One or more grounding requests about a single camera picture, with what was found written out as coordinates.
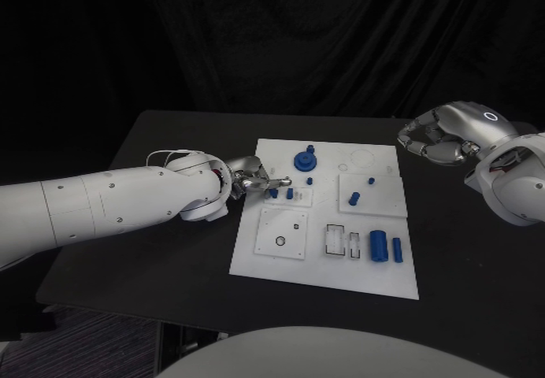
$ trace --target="robotic hand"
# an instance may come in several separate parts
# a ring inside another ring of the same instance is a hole
[[[0,268],[58,246],[163,223],[178,213],[185,221],[214,221],[228,214],[230,196],[292,185],[289,177],[270,180],[256,156],[224,162],[199,151],[158,152],[189,155],[163,168],[0,187]]]
[[[432,144],[410,138],[426,127]],[[520,136],[511,122],[475,102],[450,102],[413,120],[398,141],[440,165],[481,160],[466,185],[484,194],[497,214],[512,224],[545,221],[545,133]]]

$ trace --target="black table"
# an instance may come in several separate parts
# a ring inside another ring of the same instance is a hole
[[[113,169],[155,150],[251,155],[259,138],[396,144],[407,120],[145,112]],[[521,133],[533,126],[517,124]],[[152,160],[161,164],[162,158]],[[445,350],[511,376],[545,367],[544,226],[501,220],[447,168],[398,148],[420,301],[230,276],[244,201],[214,222],[179,217],[64,248],[38,300],[228,333],[351,328]]]

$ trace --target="blue cylinder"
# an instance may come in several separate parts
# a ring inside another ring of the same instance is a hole
[[[357,205],[357,203],[358,203],[358,200],[361,199],[361,194],[355,191],[354,193],[352,193],[352,197],[351,197],[351,199],[349,199],[349,204],[352,205],[352,206],[355,206]]]
[[[396,262],[404,262],[404,254],[401,251],[401,239],[394,238],[393,244],[394,244],[394,260]]]
[[[388,261],[388,241],[387,232],[375,230],[370,233],[373,241],[373,260],[377,262]]]
[[[309,172],[316,168],[318,160],[315,156],[315,146],[309,145],[308,151],[300,152],[293,160],[293,165],[302,172]]]

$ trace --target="floor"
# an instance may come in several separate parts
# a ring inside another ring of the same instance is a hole
[[[52,306],[57,330],[9,343],[2,378],[153,378],[158,322]]]

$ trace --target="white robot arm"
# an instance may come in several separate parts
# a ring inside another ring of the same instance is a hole
[[[410,138],[426,127],[432,144]],[[450,102],[413,120],[398,133],[406,149],[440,165],[481,160],[466,184],[484,194],[512,224],[545,221],[545,133],[520,136],[505,117],[475,102]]]
[[[0,268],[31,254],[163,223],[214,221],[230,195],[287,186],[256,156],[231,161],[198,151],[163,168],[145,166],[0,187]]]

